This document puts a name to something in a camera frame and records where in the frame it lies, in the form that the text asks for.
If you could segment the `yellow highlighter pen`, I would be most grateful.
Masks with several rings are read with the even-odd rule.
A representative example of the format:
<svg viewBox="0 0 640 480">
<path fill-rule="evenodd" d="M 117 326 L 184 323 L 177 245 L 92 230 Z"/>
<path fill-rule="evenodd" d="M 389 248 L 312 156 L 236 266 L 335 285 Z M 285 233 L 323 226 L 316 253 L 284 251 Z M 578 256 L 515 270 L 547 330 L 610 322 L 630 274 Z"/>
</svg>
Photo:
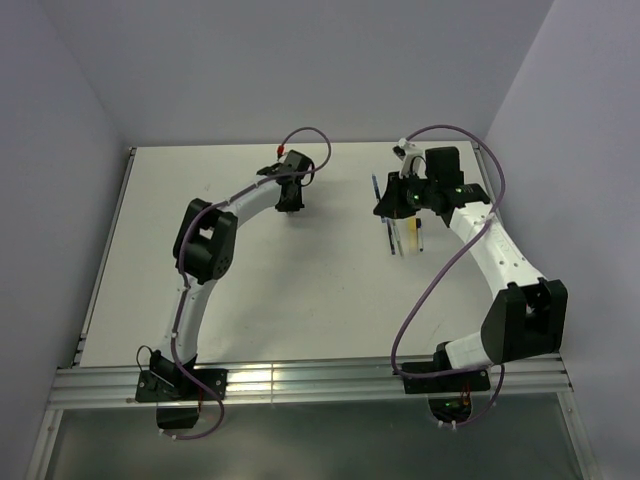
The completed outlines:
<svg viewBox="0 0 640 480">
<path fill-rule="evenodd" d="M 407 220 L 409 251 L 412 254 L 419 252 L 419 236 L 417 228 L 417 218 L 411 217 Z"/>
</svg>

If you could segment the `thin white pen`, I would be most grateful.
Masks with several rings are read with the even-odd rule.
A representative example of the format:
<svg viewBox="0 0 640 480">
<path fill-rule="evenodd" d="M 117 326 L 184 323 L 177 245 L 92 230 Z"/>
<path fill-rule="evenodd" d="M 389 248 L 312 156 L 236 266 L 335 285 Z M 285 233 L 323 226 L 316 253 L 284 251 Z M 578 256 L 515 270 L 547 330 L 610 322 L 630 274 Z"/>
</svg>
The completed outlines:
<svg viewBox="0 0 640 480">
<path fill-rule="evenodd" d="M 424 236 L 423 236 L 423 227 L 422 220 L 420 218 L 416 219 L 416 236 L 417 236 L 417 245 L 418 251 L 424 251 Z"/>
</svg>

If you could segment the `blue barrel pen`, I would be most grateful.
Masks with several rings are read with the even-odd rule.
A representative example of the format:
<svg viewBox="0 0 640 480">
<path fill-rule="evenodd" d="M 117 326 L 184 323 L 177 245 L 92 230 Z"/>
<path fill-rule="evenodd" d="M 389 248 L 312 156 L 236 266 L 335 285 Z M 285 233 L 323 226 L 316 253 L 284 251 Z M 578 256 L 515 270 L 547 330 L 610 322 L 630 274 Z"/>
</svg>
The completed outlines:
<svg viewBox="0 0 640 480">
<path fill-rule="evenodd" d="M 373 185 L 373 190 L 374 190 L 374 195 L 376 198 L 377 202 L 380 202 L 381 200 L 381 194 L 380 194 L 380 190 L 379 190 L 379 185 L 378 185 L 378 180 L 375 174 L 371 174 L 371 180 L 372 180 L 372 185 Z"/>
</svg>

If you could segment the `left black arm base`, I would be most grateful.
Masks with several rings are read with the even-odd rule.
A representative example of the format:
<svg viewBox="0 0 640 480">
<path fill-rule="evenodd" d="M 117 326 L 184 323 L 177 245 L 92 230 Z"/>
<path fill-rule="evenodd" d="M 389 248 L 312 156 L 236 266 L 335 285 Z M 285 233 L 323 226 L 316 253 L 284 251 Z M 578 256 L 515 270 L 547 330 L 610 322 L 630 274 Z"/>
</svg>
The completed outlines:
<svg viewBox="0 0 640 480">
<path fill-rule="evenodd" d="M 188 430 L 199 420 L 201 404 L 214 399 L 210 393 L 191 380 L 179 378 L 181 384 L 174 386 L 150 370 L 140 373 L 135 393 L 137 403 L 158 404 L 156 423 L 159 428 Z M 195 407 L 165 406 L 171 402 L 196 402 Z"/>
</svg>

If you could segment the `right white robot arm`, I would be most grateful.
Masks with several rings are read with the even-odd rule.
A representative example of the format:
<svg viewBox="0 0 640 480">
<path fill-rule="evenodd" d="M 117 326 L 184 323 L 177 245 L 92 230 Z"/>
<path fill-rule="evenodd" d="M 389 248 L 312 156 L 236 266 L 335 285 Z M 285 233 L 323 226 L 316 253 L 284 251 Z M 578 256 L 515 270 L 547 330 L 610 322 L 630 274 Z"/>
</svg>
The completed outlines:
<svg viewBox="0 0 640 480">
<path fill-rule="evenodd" d="M 465 182 L 458 149 L 420 150 L 402 139 L 393 152 L 402 168 L 389 173 L 375 215 L 398 220 L 432 211 L 462 241 L 461 251 L 472 255 L 493 297 L 479 331 L 441 344 L 427 377 L 452 390 L 468 371 L 558 352 L 568 291 L 525 258 L 483 187 Z"/>
</svg>

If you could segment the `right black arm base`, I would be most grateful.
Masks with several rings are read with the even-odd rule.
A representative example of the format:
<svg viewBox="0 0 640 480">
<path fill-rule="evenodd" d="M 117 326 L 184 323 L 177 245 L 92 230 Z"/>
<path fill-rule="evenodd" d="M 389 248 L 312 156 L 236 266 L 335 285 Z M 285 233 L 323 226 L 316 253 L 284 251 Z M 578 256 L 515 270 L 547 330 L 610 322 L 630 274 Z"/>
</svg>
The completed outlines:
<svg viewBox="0 0 640 480">
<path fill-rule="evenodd" d="M 473 414 L 472 394 L 491 388 L 486 370 L 443 375 L 435 361 L 404 362 L 401 370 L 407 374 L 404 393 L 426 395 L 429 412 L 439 428 L 456 430 L 467 423 Z"/>
</svg>

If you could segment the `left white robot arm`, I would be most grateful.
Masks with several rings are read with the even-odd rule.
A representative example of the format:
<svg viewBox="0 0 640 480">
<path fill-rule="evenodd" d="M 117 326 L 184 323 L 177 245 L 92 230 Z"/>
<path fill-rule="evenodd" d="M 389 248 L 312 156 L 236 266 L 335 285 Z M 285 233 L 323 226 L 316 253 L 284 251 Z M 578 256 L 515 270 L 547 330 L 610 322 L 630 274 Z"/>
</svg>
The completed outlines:
<svg viewBox="0 0 640 480">
<path fill-rule="evenodd" d="M 279 154 L 279 161 L 258 170 L 229 199 L 214 204 L 196 198 L 185 211 L 173 247 L 181 278 L 174 319 L 149 364 L 159 388 L 172 399 L 187 397 L 198 382 L 193 367 L 200 327 L 214 287 L 232 265 L 239 228 L 270 208 L 281 213 L 304 208 L 303 178 L 315 174 L 315 164 L 295 150 L 280 148 Z"/>
</svg>

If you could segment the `aluminium rail frame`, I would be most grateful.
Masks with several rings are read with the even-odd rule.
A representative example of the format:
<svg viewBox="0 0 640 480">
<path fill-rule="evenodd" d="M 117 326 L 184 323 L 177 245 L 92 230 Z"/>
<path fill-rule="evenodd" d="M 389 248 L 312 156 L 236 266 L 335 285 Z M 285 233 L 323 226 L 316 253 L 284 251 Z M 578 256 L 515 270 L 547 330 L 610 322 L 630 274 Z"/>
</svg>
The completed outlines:
<svg viewBox="0 0 640 480">
<path fill-rule="evenodd" d="M 214 291 L 201 367 L 228 372 L 225 410 L 203 406 L 215 434 L 172 441 L 156 407 L 135 401 L 142 347 L 172 319 L 171 247 L 186 204 L 238 191 L 270 145 L 132 151 L 76 362 L 54 378 L 31 479 L 597 479 L 563 359 L 494 369 L 491 412 L 455 431 L 407 395 L 392 339 L 459 245 L 432 216 L 421 254 L 391 255 L 373 214 L 398 168 L 391 144 L 338 143 L 305 193 L 305 211 L 246 225 Z"/>
</svg>

